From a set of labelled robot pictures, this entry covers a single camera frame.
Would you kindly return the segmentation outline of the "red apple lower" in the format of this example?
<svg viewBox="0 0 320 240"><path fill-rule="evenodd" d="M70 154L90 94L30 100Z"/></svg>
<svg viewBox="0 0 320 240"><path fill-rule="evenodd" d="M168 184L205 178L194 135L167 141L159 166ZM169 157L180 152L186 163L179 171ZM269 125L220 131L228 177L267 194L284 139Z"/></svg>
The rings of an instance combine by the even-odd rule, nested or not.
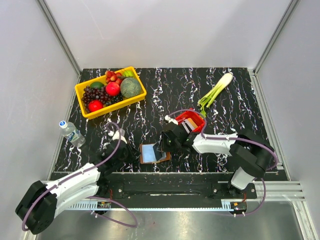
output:
<svg viewBox="0 0 320 240"><path fill-rule="evenodd" d="M103 103L97 99L92 100L87 106L90 113L98 111L98 110L102 109L103 107L104 107Z"/></svg>

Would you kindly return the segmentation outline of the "green celery stalk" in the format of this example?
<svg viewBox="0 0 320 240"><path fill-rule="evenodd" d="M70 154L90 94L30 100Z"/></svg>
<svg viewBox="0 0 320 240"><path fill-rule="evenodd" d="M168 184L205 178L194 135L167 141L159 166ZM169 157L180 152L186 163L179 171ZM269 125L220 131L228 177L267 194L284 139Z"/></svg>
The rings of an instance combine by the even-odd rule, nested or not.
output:
<svg viewBox="0 0 320 240"><path fill-rule="evenodd" d="M197 106L200 107L200 113L204 117L207 116L206 109L208 109L213 104L218 95L230 84L232 80L232 73L224 74L217 82L217 84L206 95L198 100Z"/></svg>

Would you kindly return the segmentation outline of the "green cantaloupe melon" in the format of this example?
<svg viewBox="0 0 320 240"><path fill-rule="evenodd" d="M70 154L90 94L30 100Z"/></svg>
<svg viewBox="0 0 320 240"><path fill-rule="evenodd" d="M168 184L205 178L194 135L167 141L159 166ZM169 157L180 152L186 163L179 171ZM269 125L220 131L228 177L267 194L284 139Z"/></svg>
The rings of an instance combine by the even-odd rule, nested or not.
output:
<svg viewBox="0 0 320 240"><path fill-rule="evenodd" d="M133 77L125 78L120 85L121 94L127 99L139 95L141 90L139 81Z"/></svg>

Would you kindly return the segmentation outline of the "red apple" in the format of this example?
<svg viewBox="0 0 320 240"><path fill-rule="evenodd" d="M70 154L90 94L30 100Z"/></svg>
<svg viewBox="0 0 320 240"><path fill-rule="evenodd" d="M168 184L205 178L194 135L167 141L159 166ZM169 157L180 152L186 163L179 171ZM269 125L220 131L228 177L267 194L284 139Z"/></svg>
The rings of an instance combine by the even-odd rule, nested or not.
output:
<svg viewBox="0 0 320 240"><path fill-rule="evenodd" d="M109 96L117 96L121 92L120 85L116 82L109 82L106 87L105 91Z"/></svg>
<svg viewBox="0 0 320 240"><path fill-rule="evenodd" d="M102 109L103 107L104 107L103 103L97 99L92 100L87 106L90 113L98 111L98 110Z"/></svg>

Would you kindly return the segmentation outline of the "dark green avocado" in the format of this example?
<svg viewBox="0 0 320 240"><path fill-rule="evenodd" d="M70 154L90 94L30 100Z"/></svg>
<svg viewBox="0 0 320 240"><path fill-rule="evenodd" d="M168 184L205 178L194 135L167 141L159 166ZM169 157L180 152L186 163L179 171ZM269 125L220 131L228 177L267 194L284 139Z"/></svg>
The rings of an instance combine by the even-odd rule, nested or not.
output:
<svg viewBox="0 0 320 240"><path fill-rule="evenodd" d="M100 89L102 89L104 87L105 87L105 85L102 82L99 82L99 81L95 81L95 82L90 84L90 88L94 89L94 90L100 90Z"/></svg>

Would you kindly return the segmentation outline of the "red plastic card box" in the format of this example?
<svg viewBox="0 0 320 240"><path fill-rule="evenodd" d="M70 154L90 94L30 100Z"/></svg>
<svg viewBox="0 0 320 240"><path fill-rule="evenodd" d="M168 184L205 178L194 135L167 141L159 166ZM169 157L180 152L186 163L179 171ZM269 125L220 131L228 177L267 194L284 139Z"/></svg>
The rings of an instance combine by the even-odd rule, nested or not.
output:
<svg viewBox="0 0 320 240"><path fill-rule="evenodd" d="M180 115L175 117L175 120L179 125L182 124L188 133L201 132L205 125L204 118L194 112L191 108L188 111L184 110Z"/></svg>

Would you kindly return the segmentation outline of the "grey silver credit card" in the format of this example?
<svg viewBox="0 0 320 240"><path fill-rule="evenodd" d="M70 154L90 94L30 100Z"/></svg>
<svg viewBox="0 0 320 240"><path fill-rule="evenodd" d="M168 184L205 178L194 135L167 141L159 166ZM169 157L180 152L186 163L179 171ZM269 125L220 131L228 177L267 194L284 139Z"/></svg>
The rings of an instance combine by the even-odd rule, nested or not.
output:
<svg viewBox="0 0 320 240"><path fill-rule="evenodd" d="M169 152L164 152L161 149L161 141L156 142L153 147L154 157L156 162L168 161L171 159L171 154Z"/></svg>

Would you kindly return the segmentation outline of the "red apple upper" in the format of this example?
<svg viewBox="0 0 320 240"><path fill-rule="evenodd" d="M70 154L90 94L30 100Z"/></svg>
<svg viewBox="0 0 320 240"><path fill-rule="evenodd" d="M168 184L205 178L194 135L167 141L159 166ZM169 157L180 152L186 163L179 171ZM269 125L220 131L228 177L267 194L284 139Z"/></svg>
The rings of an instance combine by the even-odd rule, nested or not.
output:
<svg viewBox="0 0 320 240"><path fill-rule="evenodd" d="M109 82L106 87L105 91L109 96L117 96L121 92L120 85L116 82Z"/></svg>

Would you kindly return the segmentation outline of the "red lychee cluster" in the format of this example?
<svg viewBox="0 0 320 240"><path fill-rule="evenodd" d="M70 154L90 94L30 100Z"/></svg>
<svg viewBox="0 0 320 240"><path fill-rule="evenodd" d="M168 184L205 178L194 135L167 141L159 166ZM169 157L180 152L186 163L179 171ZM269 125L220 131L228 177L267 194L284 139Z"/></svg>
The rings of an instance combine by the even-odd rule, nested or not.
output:
<svg viewBox="0 0 320 240"><path fill-rule="evenodd" d="M105 83L106 84L117 83L118 85L120 85L123 81L122 77L123 77L123 74L121 72L114 72L111 70L107 70L105 72Z"/></svg>

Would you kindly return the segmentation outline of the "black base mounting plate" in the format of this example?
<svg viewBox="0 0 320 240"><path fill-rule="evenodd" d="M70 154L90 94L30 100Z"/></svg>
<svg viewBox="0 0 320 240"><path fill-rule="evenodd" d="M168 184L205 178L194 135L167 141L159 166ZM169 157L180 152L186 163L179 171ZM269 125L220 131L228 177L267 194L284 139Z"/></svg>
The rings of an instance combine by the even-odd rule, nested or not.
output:
<svg viewBox="0 0 320 240"><path fill-rule="evenodd" d="M249 184L244 190L232 188L227 182L146 182L124 181L110 182L103 190L98 191L100 197L123 199L132 196L200 196L214 199L248 199L257 198L255 186Z"/></svg>

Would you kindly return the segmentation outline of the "clear plastic water bottle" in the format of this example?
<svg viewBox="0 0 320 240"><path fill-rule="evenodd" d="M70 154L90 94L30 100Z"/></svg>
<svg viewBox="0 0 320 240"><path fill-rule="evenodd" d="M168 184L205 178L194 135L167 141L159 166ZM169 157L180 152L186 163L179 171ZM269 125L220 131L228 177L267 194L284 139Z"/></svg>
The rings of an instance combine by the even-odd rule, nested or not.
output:
<svg viewBox="0 0 320 240"><path fill-rule="evenodd" d="M59 127L61 135L74 147L80 148L86 143L85 137L72 122L62 120L59 122Z"/></svg>

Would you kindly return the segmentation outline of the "brown leather card holder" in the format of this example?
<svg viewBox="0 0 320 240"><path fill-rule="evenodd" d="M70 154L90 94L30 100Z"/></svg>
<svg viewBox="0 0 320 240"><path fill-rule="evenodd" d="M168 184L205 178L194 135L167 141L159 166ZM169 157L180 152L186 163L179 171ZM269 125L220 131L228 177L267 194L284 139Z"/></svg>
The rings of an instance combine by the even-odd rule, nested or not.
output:
<svg viewBox="0 0 320 240"><path fill-rule="evenodd" d="M141 144L139 150L141 164L157 164L169 161L172 158L170 152L164 152L160 149L159 142Z"/></svg>

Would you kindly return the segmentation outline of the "light blue credit card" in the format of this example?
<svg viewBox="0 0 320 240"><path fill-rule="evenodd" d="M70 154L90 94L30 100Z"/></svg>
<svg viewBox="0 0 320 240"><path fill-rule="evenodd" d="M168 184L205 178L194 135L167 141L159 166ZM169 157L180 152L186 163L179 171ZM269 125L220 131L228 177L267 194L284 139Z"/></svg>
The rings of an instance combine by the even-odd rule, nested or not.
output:
<svg viewBox="0 0 320 240"><path fill-rule="evenodd" d="M156 161L153 145L154 144L143 144L141 146L141 156L142 156L142 162L144 164L153 163Z"/></svg>

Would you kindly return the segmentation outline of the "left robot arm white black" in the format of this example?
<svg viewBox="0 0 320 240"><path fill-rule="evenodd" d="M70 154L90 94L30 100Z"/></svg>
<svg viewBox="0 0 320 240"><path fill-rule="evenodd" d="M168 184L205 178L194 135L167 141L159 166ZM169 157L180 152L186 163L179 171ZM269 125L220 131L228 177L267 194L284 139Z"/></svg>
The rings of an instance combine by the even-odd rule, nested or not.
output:
<svg viewBox="0 0 320 240"><path fill-rule="evenodd" d="M124 139L112 140L101 151L85 144L81 152L89 161L79 170L47 183L38 180L29 187L15 209L23 231L43 232L59 214L83 199L113 197L108 176L141 155Z"/></svg>

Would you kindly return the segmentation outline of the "aluminium frame rail front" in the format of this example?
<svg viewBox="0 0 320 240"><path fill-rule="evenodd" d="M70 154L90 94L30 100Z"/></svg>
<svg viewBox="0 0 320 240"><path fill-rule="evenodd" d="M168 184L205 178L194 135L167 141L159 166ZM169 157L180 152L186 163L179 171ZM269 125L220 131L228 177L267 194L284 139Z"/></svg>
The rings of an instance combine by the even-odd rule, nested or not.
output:
<svg viewBox="0 0 320 240"><path fill-rule="evenodd" d="M183 179L178 179L178 180L152 180L152 179L145 179L145 180L111 180L110 182L155 182L155 183L162 183L162 182L219 182L219 183L228 183L227 181L213 181L213 180L208 180L204 179L203 181L195 181L195 180L183 180ZM58 201L66 201L72 198L78 198L80 200L88 197L88 196L93 196L93 195L98 195L99 190L104 190L106 186L110 183L105 183L101 186L98 186L97 183L87 183L84 186L81 186L80 184L72 184L71 181L65 182L62 185L58 185L57 182L53 181L48 181L45 183L45 186L47 188L52 187L52 194L55 194ZM263 196L266 197L266 200L268 201L280 201L280 200L288 200L288 201L294 201L294 200L300 200L303 199L303 193L302 189L299 183L297 182L284 182L284 181L266 181L266 182L261 182L261 181L255 181L249 184L253 184L255 187L255 191L257 193L257 198L256 199L249 199L249 200L260 200L263 198ZM231 201L242 201L244 199L215 199L211 197L204 197L204 196L191 196L191 195L173 195L173 196L131 196L128 198L122 198L122 199L132 199L134 197L182 197L182 196L187 196L187 197L201 197L205 199L214 199L214 200L231 200Z"/></svg>

